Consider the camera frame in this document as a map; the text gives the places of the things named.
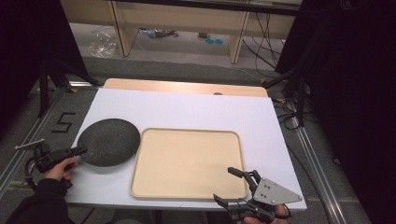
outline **printed number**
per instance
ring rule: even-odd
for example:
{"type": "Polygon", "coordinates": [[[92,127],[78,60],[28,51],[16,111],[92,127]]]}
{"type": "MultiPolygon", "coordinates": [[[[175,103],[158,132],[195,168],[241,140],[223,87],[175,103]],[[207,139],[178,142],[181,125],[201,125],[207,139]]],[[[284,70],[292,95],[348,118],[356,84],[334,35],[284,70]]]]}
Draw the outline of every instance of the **printed number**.
{"type": "Polygon", "coordinates": [[[76,113],[63,112],[62,115],[59,117],[58,122],[56,122],[56,124],[67,125],[66,130],[53,130],[53,131],[51,131],[52,133],[68,133],[69,132],[69,129],[72,126],[73,122],[63,122],[62,119],[64,118],[65,115],[76,115],[76,113]]]}

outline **dark gray round cushion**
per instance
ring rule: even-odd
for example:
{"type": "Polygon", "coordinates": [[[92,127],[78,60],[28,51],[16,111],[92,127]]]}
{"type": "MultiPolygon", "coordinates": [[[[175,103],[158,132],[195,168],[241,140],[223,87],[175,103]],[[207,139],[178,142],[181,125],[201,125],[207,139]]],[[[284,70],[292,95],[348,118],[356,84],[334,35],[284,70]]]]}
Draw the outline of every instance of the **dark gray round cushion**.
{"type": "Polygon", "coordinates": [[[123,119],[103,119],[88,127],[78,146],[88,151],[80,157],[94,166],[114,166],[129,160],[140,145],[140,133],[123,119]]]}

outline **white paper sheet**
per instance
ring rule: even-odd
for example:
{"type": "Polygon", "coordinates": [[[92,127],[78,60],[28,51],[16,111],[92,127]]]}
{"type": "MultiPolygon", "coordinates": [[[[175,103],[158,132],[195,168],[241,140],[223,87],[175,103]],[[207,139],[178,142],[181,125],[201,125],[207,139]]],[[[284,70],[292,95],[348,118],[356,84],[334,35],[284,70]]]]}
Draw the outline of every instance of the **white paper sheet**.
{"type": "MultiPolygon", "coordinates": [[[[303,195],[270,98],[101,89],[74,146],[91,124],[115,118],[130,121],[141,133],[147,128],[236,132],[247,171],[257,170],[261,176],[303,195]]],[[[211,200],[136,199],[129,191],[133,169],[134,156],[123,164],[107,168],[80,161],[66,200],[116,207],[220,209],[211,200]]],[[[288,206],[293,210],[306,209],[304,201],[288,206]]]]}

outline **sleeve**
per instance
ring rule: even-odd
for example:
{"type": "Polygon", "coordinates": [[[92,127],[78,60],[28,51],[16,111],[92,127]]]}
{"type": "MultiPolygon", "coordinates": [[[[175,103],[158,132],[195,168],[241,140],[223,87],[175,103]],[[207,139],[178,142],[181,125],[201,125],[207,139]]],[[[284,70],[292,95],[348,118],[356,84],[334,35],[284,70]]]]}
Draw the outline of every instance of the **sleeve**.
{"type": "Polygon", "coordinates": [[[35,194],[22,200],[8,218],[6,224],[14,223],[68,223],[67,204],[64,199],[67,188],[55,179],[38,182],[35,194]]]}

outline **hand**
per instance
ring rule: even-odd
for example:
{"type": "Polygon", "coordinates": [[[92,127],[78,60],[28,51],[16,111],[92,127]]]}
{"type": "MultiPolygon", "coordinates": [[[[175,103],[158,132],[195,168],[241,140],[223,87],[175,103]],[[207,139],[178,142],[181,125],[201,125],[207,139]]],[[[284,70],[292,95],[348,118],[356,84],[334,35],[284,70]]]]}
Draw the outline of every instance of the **hand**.
{"type": "Polygon", "coordinates": [[[44,178],[51,178],[61,181],[63,178],[66,180],[71,180],[73,178],[72,171],[77,167],[77,158],[64,159],[61,163],[56,164],[51,170],[44,173],[44,178]],[[72,168],[65,171],[64,167],[68,164],[72,164],[72,168]]]}
{"type": "MultiPolygon", "coordinates": [[[[287,212],[285,209],[285,206],[283,204],[278,204],[276,206],[275,213],[279,216],[286,216],[287,212]]],[[[246,224],[263,224],[263,222],[260,222],[257,218],[255,217],[245,217],[244,222],[246,224]]],[[[279,219],[275,218],[274,221],[271,222],[271,224],[289,224],[289,221],[287,219],[279,219]]]]}

